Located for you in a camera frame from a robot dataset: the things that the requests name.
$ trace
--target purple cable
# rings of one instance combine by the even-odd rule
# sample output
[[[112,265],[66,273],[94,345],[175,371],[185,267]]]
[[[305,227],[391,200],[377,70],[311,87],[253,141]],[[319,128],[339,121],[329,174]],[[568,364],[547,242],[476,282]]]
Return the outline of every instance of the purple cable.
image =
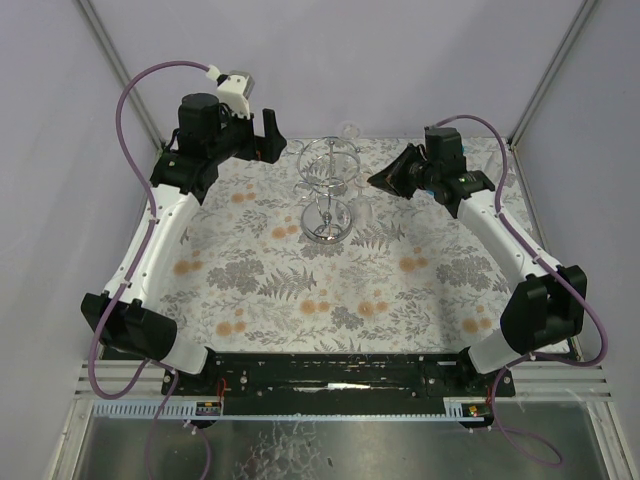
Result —
[[[135,85],[140,80],[142,80],[144,77],[146,77],[147,75],[149,75],[149,74],[151,74],[153,72],[157,72],[158,70],[162,70],[164,68],[169,68],[169,67],[179,67],[179,66],[194,67],[194,68],[198,68],[200,70],[203,70],[205,72],[209,71],[208,67],[206,67],[206,66],[204,66],[204,65],[202,65],[200,63],[182,61],[182,60],[177,60],[177,61],[172,61],[172,62],[164,62],[164,63],[160,63],[158,65],[154,65],[154,66],[149,67],[146,70],[140,72],[138,75],[133,77],[133,79],[131,79],[131,81],[127,84],[127,86],[122,91],[122,94],[120,95],[120,99],[118,100],[118,106],[116,107],[116,133],[118,135],[118,142],[120,143],[120,147],[122,148],[122,153],[124,154],[125,158],[127,159],[127,162],[129,163],[129,166],[133,170],[133,173],[136,174],[136,177],[138,178],[138,181],[142,185],[142,188],[144,188],[145,195],[147,196],[147,200],[149,201],[149,207],[150,207],[149,210],[150,210],[152,219],[149,220],[149,226],[147,227],[147,231],[146,231],[146,233],[145,233],[145,235],[144,235],[144,237],[142,239],[142,242],[140,243],[140,247],[138,248],[138,251],[136,252],[136,254],[134,256],[133,261],[131,262],[131,265],[129,266],[129,269],[127,270],[127,272],[126,272],[126,274],[124,276],[124,282],[116,290],[113,298],[109,301],[109,304],[107,305],[107,308],[105,309],[103,314],[100,316],[100,321],[98,322],[98,325],[96,327],[95,333],[93,334],[93,338],[91,339],[91,347],[89,348],[89,382],[91,383],[91,388],[93,388],[93,391],[95,392],[95,394],[98,395],[101,398],[104,398],[105,400],[117,400],[118,398],[122,398],[127,393],[129,393],[131,391],[131,389],[133,388],[133,386],[138,381],[138,379],[140,378],[140,375],[142,374],[142,370],[149,363],[149,359],[145,359],[144,361],[142,361],[142,363],[140,363],[140,366],[136,370],[136,373],[134,374],[134,376],[131,379],[131,381],[127,384],[127,386],[122,391],[120,391],[118,393],[106,393],[105,391],[103,391],[100,388],[100,385],[98,385],[98,380],[96,379],[96,373],[95,373],[95,362],[96,362],[96,356],[97,356],[97,351],[98,351],[98,344],[100,343],[100,337],[102,335],[102,331],[104,330],[104,326],[107,323],[107,320],[109,319],[109,316],[111,315],[111,312],[113,312],[113,309],[117,305],[118,300],[120,300],[120,297],[122,297],[122,294],[123,294],[125,288],[127,287],[127,284],[131,280],[131,277],[133,276],[133,273],[135,272],[136,268],[138,267],[138,264],[140,263],[140,260],[142,259],[142,256],[144,255],[144,252],[145,252],[147,246],[149,245],[149,242],[151,240],[151,236],[153,235],[153,230],[154,230],[154,228],[156,226],[156,220],[155,220],[155,216],[156,216],[156,199],[153,196],[153,191],[151,190],[151,187],[149,186],[149,183],[145,180],[144,176],[142,175],[142,172],[140,171],[140,169],[136,165],[135,161],[133,160],[133,157],[131,156],[131,153],[129,152],[129,149],[127,148],[127,144],[126,144],[126,142],[124,140],[124,135],[122,133],[122,109],[124,107],[124,102],[127,99],[129,93],[131,92],[131,90],[133,90]],[[153,363],[154,365],[156,365],[156,366],[158,366],[160,368],[165,368],[167,370],[171,370],[171,367],[169,367],[168,365],[164,365],[164,364],[162,364],[160,362],[152,361],[151,363]],[[169,401],[169,398],[171,397],[171,395],[175,391],[177,385],[178,385],[178,372],[174,372],[173,383],[171,384],[171,387],[169,388],[169,391],[167,392],[167,395],[162,400],[162,403],[160,404],[160,408],[158,408],[158,411],[154,415],[153,422],[151,424],[151,428],[149,429],[149,433],[147,435],[147,441],[146,441],[146,444],[145,444],[145,465],[147,467],[147,474],[149,475],[150,479],[153,478],[151,476],[151,469],[150,469],[150,462],[149,462],[149,452],[150,452],[151,438],[152,438],[153,430],[154,430],[155,424],[156,424],[156,422],[158,420],[158,416],[160,415],[160,413],[164,409],[165,405]],[[200,429],[197,429],[197,432],[204,439],[205,446],[206,446],[206,449],[207,449],[207,463],[205,464],[204,471],[203,471],[203,473],[202,473],[202,475],[200,477],[200,480],[203,480],[204,478],[206,478],[207,474],[209,473],[209,468],[211,467],[211,447],[210,447],[209,442],[207,441],[207,438],[204,435],[204,433]]]
[[[493,127],[493,125],[491,125],[489,122],[487,122],[486,120],[484,120],[484,119],[482,119],[480,117],[476,117],[475,115],[456,115],[456,116],[453,116],[453,117],[445,118],[444,120],[441,120],[438,123],[436,123],[435,126],[436,127],[440,127],[442,125],[446,125],[447,123],[450,123],[450,122],[452,122],[454,120],[459,120],[459,119],[468,119],[468,120],[475,120],[476,122],[480,122],[485,127],[487,127],[491,131],[491,133],[496,137],[496,140],[498,141],[498,145],[500,146],[500,153],[502,154],[502,174],[500,175],[500,181],[498,182],[498,186],[496,187],[496,196],[495,196],[496,213],[498,214],[498,217],[500,218],[500,221],[502,222],[504,227],[516,239],[516,241],[522,246],[522,248],[524,248],[525,251],[529,255],[531,255],[532,258],[538,257],[538,253],[536,252],[536,250],[531,245],[529,245],[529,243],[527,243],[527,241],[522,237],[522,235],[520,235],[518,233],[518,231],[513,227],[513,225],[511,225],[509,223],[509,221],[507,220],[507,218],[504,215],[504,213],[501,214],[501,211],[502,211],[502,190],[504,189],[504,185],[505,185],[505,182],[507,180],[507,173],[508,173],[508,170],[509,170],[509,163],[508,163],[508,160],[507,160],[507,150],[505,148],[504,142],[502,141],[502,138],[500,137],[500,134]],[[551,355],[551,354],[542,353],[542,352],[535,352],[535,355],[537,355],[538,357],[541,357],[541,358],[545,358],[547,360],[554,360],[554,361],[557,361],[557,362],[560,362],[560,363],[564,363],[566,365],[571,365],[571,366],[574,366],[574,367],[592,367],[594,365],[599,364],[602,360],[604,360],[604,358],[606,357],[607,352],[609,350],[609,338],[607,336],[607,332],[605,331],[604,325],[602,324],[602,320],[600,320],[600,317],[595,312],[595,310],[591,307],[591,305],[589,305],[589,303],[587,303],[587,301],[584,298],[582,298],[582,296],[576,291],[576,289],[574,289],[564,278],[562,278],[558,274],[558,272],[556,272],[547,262],[545,262],[541,258],[537,258],[536,261],[538,262],[538,264],[547,273],[549,273],[560,285],[562,285],[571,294],[571,296],[576,299],[576,301],[580,304],[580,306],[582,308],[584,308],[584,310],[589,314],[589,316],[593,320],[593,323],[596,326],[596,329],[598,330],[598,333],[600,335],[600,339],[601,339],[602,343],[601,343],[600,352],[598,353],[598,355],[596,355],[596,357],[593,360],[589,360],[587,362],[569,360],[569,359],[565,359],[565,358],[559,357],[557,355]],[[499,384],[500,380],[502,379],[502,377],[504,376],[504,374],[507,372],[507,370],[509,368],[511,368],[511,367],[513,367],[515,365],[518,365],[520,363],[523,363],[523,362],[529,360],[529,358],[530,357],[528,355],[522,356],[518,360],[510,363],[509,365],[504,367],[502,370],[500,370],[500,372],[496,376],[495,381],[493,382],[493,387],[491,389],[491,410],[493,412],[493,417],[495,419],[495,422],[496,422],[496,424],[498,426],[498,430],[500,430],[500,432],[502,432],[502,434],[507,439],[507,441],[516,450],[518,450],[520,453],[522,453],[527,458],[533,460],[534,462],[539,463],[540,465],[545,465],[547,467],[553,467],[553,468],[559,468],[564,464],[564,458],[562,457],[562,454],[560,453],[560,451],[553,444],[551,444],[551,442],[549,442],[545,438],[543,438],[540,435],[537,435],[535,433],[531,433],[531,432],[527,432],[527,431],[519,430],[519,429],[515,429],[515,428],[503,427],[502,423],[500,422],[500,419],[496,415],[494,399],[496,398],[496,393],[497,393],[497,390],[498,390],[498,384]],[[518,434],[518,435],[524,435],[524,436],[528,436],[530,438],[533,438],[535,440],[538,440],[539,442],[541,442],[541,443],[545,444],[547,447],[549,447],[549,449],[551,451],[553,451],[553,453],[555,453],[558,456],[558,461],[557,462],[548,462],[546,460],[542,460],[541,458],[536,457],[535,455],[530,454],[524,448],[522,448],[520,445],[518,445],[508,435],[508,433],[515,433],[515,434]]]
[[[169,367],[168,365],[164,365],[160,362],[152,362],[152,363],[160,368],[172,370],[171,367]],[[162,403],[160,403],[160,407],[158,407],[158,410],[153,416],[153,420],[151,421],[151,428],[149,428],[149,433],[147,433],[147,440],[145,441],[145,444],[144,444],[144,465],[147,469],[147,476],[149,477],[149,480],[153,480],[153,475],[151,474],[151,439],[153,438],[153,431],[156,428],[158,417],[164,410],[164,407],[167,405],[169,398],[171,397],[171,395],[173,395],[173,392],[178,386],[178,372],[173,371],[173,374],[174,374],[173,382],[171,382],[171,386],[169,387],[167,394],[165,395],[164,399],[162,400]],[[211,467],[211,445],[209,445],[209,441],[207,440],[206,435],[201,429],[196,428],[196,432],[204,440],[205,449],[207,451],[207,462],[204,465],[204,470],[202,471],[202,475],[200,475],[200,480],[204,480],[207,477],[207,474],[209,473],[209,468]]]
[[[98,395],[100,398],[104,398],[105,400],[117,400],[118,398],[122,398],[127,393],[129,393],[133,388],[133,386],[138,381],[138,378],[140,378],[140,374],[142,373],[142,370],[147,365],[147,363],[149,363],[149,360],[144,360],[140,364],[140,366],[138,367],[138,370],[136,371],[135,375],[133,376],[129,384],[121,392],[107,393],[100,388],[100,385],[98,385],[95,368],[96,368],[98,344],[100,343],[100,336],[102,335],[102,331],[104,330],[104,326],[107,323],[107,320],[111,315],[111,312],[113,311],[113,309],[118,303],[118,300],[120,300],[120,297],[124,293],[124,289],[127,286],[126,284],[129,283],[131,277],[133,276],[133,273],[138,267],[138,264],[142,259],[142,255],[144,254],[147,248],[147,245],[149,245],[149,241],[151,240],[151,235],[153,234],[153,230],[156,226],[156,221],[155,221],[156,199],[153,196],[153,192],[151,191],[149,182],[145,180],[144,176],[142,175],[142,172],[136,165],[135,160],[133,159],[133,157],[131,156],[131,153],[129,152],[129,149],[127,148],[127,144],[124,140],[124,135],[122,133],[122,109],[124,107],[124,102],[129,96],[129,93],[131,92],[131,90],[133,90],[136,84],[140,80],[142,80],[144,77],[146,77],[147,75],[150,75],[153,72],[157,72],[158,70],[162,70],[164,68],[180,67],[180,66],[194,67],[200,70],[204,70],[205,72],[209,71],[208,67],[200,63],[189,62],[184,60],[176,60],[172,62],[159,63],[158,65],[154,65],[152,67],[147,68],[146,70],[143,70],[142,72],[140,72],[138,75],[136,75],[131,79],[131,81],[127,84],[127,86],[124,88],[124,90],[120,94],[120,99],[118,100],[118,106],[116,107],[116,133],[118,135],[118,142],[120,143],[120,148],[122,148],[122,153],[127,159],[127,163],[129,163],[131,170],[133,170],[133,173],[136,174],[138,181],[142,185],[142,188],[144,188],[144,193],[147,196],[147,200],[149,201],[152,219],[149,220],[149,226],[147,227],[147,232],[145,233],[145,236],[142,239],[140,248],[138,248],[138,251],[133,258],[133,261],[131,262],[131,266],[129,267],[129,269],[127,270],[127,273],[124,276],[124,283],[122,283],[118,288],[118,290],[116,290],[115,295],[107,305],[107,308],[105,309],[104,313],[100,316],[100,320],[98,321],[98,325],[96,326],[95,333],[93,334],[93,338],[91,339],[91,347],[89,348],[89,383],[91,384],[91,388],[93,389],[94,393]]]

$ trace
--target purple wire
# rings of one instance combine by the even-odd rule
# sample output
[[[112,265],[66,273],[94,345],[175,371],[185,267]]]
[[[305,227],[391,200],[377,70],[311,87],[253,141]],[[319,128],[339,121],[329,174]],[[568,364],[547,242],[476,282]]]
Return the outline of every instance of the purple wire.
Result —
[[[136,75],[131,79],[131,81],[127,84],[127,86],[124,88],[124,90],[120,94],[120,99],[118,100],[118,106],[116,107],[116,134],[118,135],[118,142],[120,143],[120,148],[122,148],[122,153],[124,154],[124,157],[127,159],[127,163],[131,167],[131,170],[133,170],[133,173],[136,174],[136,177],[138,178],[138,181],[142,185],[142,188],[144,188],[144,193],[147,196],[147,200],[149,201],[149,207],[150,207],[152,218],[151,220],[149,220],[149,226],[147,227],[147,232],[145,233],[145,236],[142,239],[142,243],[140,243],[140,247],[138,248],[138,251],[134,256],[133,261],[129,266],[129,269],[127,270],[127,273],[124,276],[125,283],[121,284],[118,290],[116,290],[115,295],[107,305],[107,308],[105,309],[104,313],[100,316],[100,320],[98,321],[98,325],[96,326],[95,333],[93,334],[93,338],[91,339],[91,347],[89,348],[89,369],[88,369],[89,383],[91,384],[91,388],[93,389],[94,393],[98,395],[100,398],[104,398],[105,400],[117,400],[118,398],[122,398],[127,393],[129,393],[129,391],[131,391],[133,386],[138,381],[138,378],[140,377],[142,370],[149,362],[148,360],[144,360],[140,364],[140,366],[138,367],[138,370],[136,371],[135,375],[133,376],[129,384],[121,392],[107,393],[100,388],[100,385],[98,385],[95,368],[96,368],[96,357],[98,352],[98,345],[100,343],[100,337],[102,335],[102,331],[104,330],[104,326],[107,323],[107,320],[111,315],[111,312],[113,312],[113,309],[116,307],[118,300],[120,300],[120,297],[124,293],[124,289],[126,288],[126,283],[128,283],[131,280],[133,273],[138,267],[138,264],[142,259],[142,255],[144,255],[144,252],[147,246],[149,245],[149,242],[151,241],[151,235],[153,235],[153,230],[156,226],[156,221],[155,221],[156,199],[153,196],[153,192],[151,190],[151,187],[149,186],[149,182],[147,182],[147,180],[144,178],[142,172],[136,165],[135,160],[131,156],[131,153],[129,152],[129,148],[127,148],[127,144],[124,140],[124,135],[122,133],[122,109],[124,107],[125,100],[129,96],[129,93],[131,92],[131,90],[133,90],[133,88],[136,86],[136,84],[140,80],[142,80],[144,77],[146,77],[147,75],[150,75],[153,72],[157,72],[158,70],[162,70],[164,68],[169,68],[169,67],[179,67],[179,66],[199,68],[200,70],[204,70],[205,72],[209,71],[208,67],[200,63],[189,62],[184,60],[176,60],[172,62],[159,63],[158,65],[154,65],[152,67],[147,68],[146,70],[143,70],[142,72],[140,72],[138,75]]]
[[[138,251],[133,257],[133,261],[131,262],[129,269],[125,273],[124,282],[116,290],[113,298],[109,301],[107,308],[100,316],[100,320],[98,322],[98,325],[96,326],[95,333],[93,334],[93,338],[91,339],[91,347],[89,348],[89,383],[91,383],[91,388],[93,389],[94,393],[98,395],[100,398],[104,398],[105,400],[117,400],[118,398],[122,398],[127,393],[129,393],[133,388],[133,386],[138,381],[138,379],[140,378],[140,375],[142,374],[142,370],[144,370],[144,368],[149,363],[149,359],[143,360],[142,363],[140,363],[140,366],[138,367],[138,369],[136,370],[136,373],[133,375],[133,378],[131,379],[131,381],[127,384],[127,386],[122,391],[118,393],[107,393],[100,388],[100,385],[98,385],[98,380],[96,378],[96,373],[95,373],[95,366],[96,366],[95,362],[96,362],[98,345],[100,343],[100,337],[102,335],[102,331],[104,330],[104,326],[107,323],[109,316],[113,312],[113,309],[116,307],[118,300],[120,300],[120,297],[122,297],[122,294],[124,293],[125,288],[127,288],[127,284],[131,280],[133,273],[138,267],[140,260],[142,259],[142,256],[144,255],[144,252],[147,246],[149,245],[149,242],[151,241],[151,236],[153,235],[153,230],[156,226],[156,219],[155,219],[156,199],[153,195],[153,191],[151,190],[151,187],[149,186],[149,183],[144,178],[142,172],[140,171],[140,169],[136,165],[136,162],[131,156],[131,152],[129,152],[129,149],[127,148],[127,144],[124,140],[124,135],[122,133],[122,110],[124,108],[124,102],[126,101],[129,93],[131,92],[131,90],[133,90],[135,85],[140,80],[142,80],[144,77],[146,77],[147,75],[150,75],[153,72],[157,72],[158,70],[162,70],[169,67],[180,67],[180,66],[194,67],[194,68],[203,70],[205,72],[209,71],[209,68],[206,67],[205,65],[202,65],[196,62],[183,61],[183,60],[164,62],[158,65],[154,65],[152,67],[147,68],[146,70],[143,70],[142,72],[140,72],[138,75],[136,75],[131,79],[131,81],[127,84],[127,86],[124,88],[124,90],[120,94],[120,99],[118,100],[118,105],[116,107],[116,133],[118,136],[118,142],[120,143],[120,148],[122,148],[122,153],[127,159],[127,163],[133,170],[133,173],[136,174],[136,177],[138,178],[138,181],[142,185],[142,188],[144,188],[145,195],[147,197],[147,200],[149,201],[149,207],[150,207],[149,210],[152,218],[149,220],[149,225],[142,239],[142,242],[140,243],[140,247],[138,248]],[[169,367],[168,365],[164,365],[160,362],[152,361],[151,363],[153,363],[154,365],[160,368],[171,370],[171,367]],[[153,422],[151,423],[151,428],[149,429],[149,433],[147,435],[147,441],[145,444],[145,465],[147,467],[147,474],[149,475],[150,479],[153,478],[151,476],[151,468],[150,468],[150,461],[149,461],[151,438],[153,436],[153,430],[155,429],[155,425],[160,413],[162,412],[165,405],[169,401],[169,398],[175,391],[177,385],[178,385],[178,372],[174,372],[173,383],[171,384],[171,387],[169,388],[167,395],[162,400],[162,403],[160,404],[160,408],[158,408],[158,411],[154,415]],[[204,471],[200,477],[200,480],[203,480],[204,478],[206,478],[207,474],[209,473],[209,468],[211,467],[211,447],[204,433],[200,429],[197,429],[197,432],[203,438],[205,442],[206,450],[207,450],[207,463],[205,464]]]
[[[459,120],[459,119],[468,119],[468,120],[475,120],[476,122],[480,122],[485,127],[487,127],[491,131],[491,133],[493,133],[493,135],[496,137],[496,140],[498,141],[498,145],[500,146],[500,153],[502,154],[502,174],[500,175],[500,181],[498,182],[498,186],[496,187],[496,195],[495,195],[496,213],[498,214],[498,217],[500,218],[500,221],[505,226],[507,231],[516,239],[516,241],[522,246],[522,248],[524,248],[525,251],[529,255],[531,255],[532,258],[538,257],[538,253],[536,252],[536,250],[531,245],[529,245],[529,243],[522,237],[522,235],[520,235],[518,233],[518,231],[513,227],[513,225],[511,225],[511,223],[509,223],[509,220],[507,220],[506,215],[504,215],[504,213],[501,214],[501,211],[502,211],[502,190],[504,189],[505,182],[507,181],[507,173],[508,173],[508,170],[509,170],[509,163],[508,163],[508,160],[507,160],[507,149],[505,148],[504,142],[502,141],[502,138],[500,137],[500,134],[493,127],[493,125],[491,125],[486,120],[484,120],[484,119],[482,119],[480,117],[477,117],[475,115],[456,115],[456,116],[453,116],[453,117],[445,118],[444,120],[441,120],[438,123],[436,123],[435,126],[436,127],[440,127],[442,125],[446,125],[447,123],[450,123],[450,122],[452,122],[454,120]],[[560,276],[560,274],[558,274],[558,272],[556,272],[547,262],[545,262],[541,258],[537,258],[536,261],[547,273],[549,273],[560,285],[562,285],[571,294],[571,296],[576,299],[576,301],[580,304],[580,306],[582,308],[584,308],[584,310],[589,314],[589,316],[593,320],[593,323],[595,324],[596,329],[598,330],[598,333],[600,335],[601,346],[600,346],[600,352],[598,352],[598,355],[596,355],[596,357],[594,359],[586,361],[586,362],[569,360],[569,359],[566,359],[566,358],[559,357],[557,355],[551,355],[551,354],[543,353],[543,352],[535,352],[535,354],[538,357],[545,358],[547,360],[554,360],[554,361],[557,361],[557,362],[560,362],[560,363],[564,363],[566,365],[571,365],[571,366],[574,366],[574,367],[592,367],[594,365],[599,364],[607,356],[607,352],[609,350],[609,338],[607,336],[607,332],[606,332],[606,330],[604,328],[604,325],[602,324],[602,320],[600,319],[598,314],[595,312],[595,310],[591,307],[591,305],[589,305],[589,303],[587,303],[587,301],[584,298],[582,298],[582,296],[576,291],[576,289],[573,288],[564,278],[562,278]],[[502,377],[504,376],[504,374],[507,372],[507,370],[509,368],[511,368],[511,367],[513,367],[515,365],[518,365],[520,363],[523,363],[523,362],[529,360],[529,358],[530,357],[528,355],[520,357],[518,360],[515,360],[514,362],[510,363],[509,365],[504,367],[502,370],[500,370],[500,372],[496,376],[496,379],[493,382],[493,386],[492,386],[492,389],[491,389],[491,410],[493,412],[493,417],[495,419],[496,425],[498,426],[498,430],[500,430],[500,432],[502,432],[502,434],[507,439],[507,441],[516,450],[518,450],[524,456],[526,456],[530,460],[533,460],[534,462],[536,462],[536,463],[538,463],[540,465],[545,465],[547,467],[552,467],[552,468],[559,468],[564,464],[564,458],[562,457],[562,454],[560,453],[560,451],[551,442],[549,442],[548,440],[546,440],[542,436],[537,435],[535,433],[531,433],[531,432],[527,432],[527,431],[520,430],[520,429],[515,429],[515,428],[503,427],[502,423],[500,422],[500,419],[498,418],[498,415],[496,414],[494,399],[496,398],[496,393],[497,393],[497,390],[498,390],[498,385],[500,383],[500,380],[502,379]],[[549,447],[549,449],[551,451],[553,451],[553,453],[555,453],[557,455],[558,461],[557,462],[548,462],[548,461],[543,460],[543,459],[541,459],[539,457],[536,457],[535,455],[530,454],[524,448],[522,448],[520,445],[518,445],[508,435],[508,433],[515,433],[515,434],[518,434],[518,435],[524,435],[524,436],[533,438],[535,440],[538,440],[539,442],[541,442],[544,445],[546,445],[547,447]]]
[[[160,362],[152,362],[152,363],[160,368],[172,370],[171,367],[169,367],[168,365],[164,365]],[[147,440],[144,443],[144,465],[147,469],[147,476],[149,477],[149,480],[153,480],[153,475],[151,474],[151,439],[153,438],[153,431],[155,430],[156,424],[158,423],[158,417],[164,410],[164,407],[167,405],[169,398],[171,397],[171,395],[173,395],[173,392],[178,386],[178,372],[175,370],[172,370],[172,371],[174,375],[173,382],[171,382],[171,386],[169,387],[167,394],[165,395],[164,399],[162,400],[162,403],[160,403],[158,410],[153,416],[153,420],[151,421],[151,427],[149,428],[149,433],[147,433]],[[211,445],[209,445],[209,441],[207,440],[207,437],[204,434],[204,432],[200,428],[196,428],[196,427],[194,428],[196,429],[196,432],[204,440],[205,449],[207,451],[207,462],[204,465],[204,470],[202,471],[202,475],[200,475],[200,480],[204,480],[207,477],[207,474],[209,473],[209,468],[211,468]]]

